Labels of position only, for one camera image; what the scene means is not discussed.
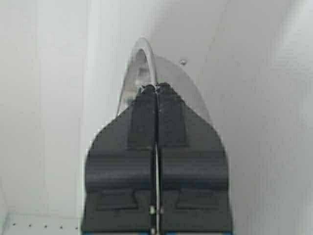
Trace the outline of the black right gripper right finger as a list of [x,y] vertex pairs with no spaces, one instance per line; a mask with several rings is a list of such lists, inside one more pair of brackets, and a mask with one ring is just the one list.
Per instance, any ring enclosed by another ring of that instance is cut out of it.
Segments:
[[217,131],[168,83],[156,93],[161,231],[231,234],[228,159]]

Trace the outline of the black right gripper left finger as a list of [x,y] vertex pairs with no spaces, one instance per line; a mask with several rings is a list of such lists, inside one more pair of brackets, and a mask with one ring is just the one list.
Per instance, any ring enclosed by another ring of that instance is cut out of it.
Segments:
[[82,233],[148,233],[156,202],[157,97],[152,85],[95,137],[85,163]]

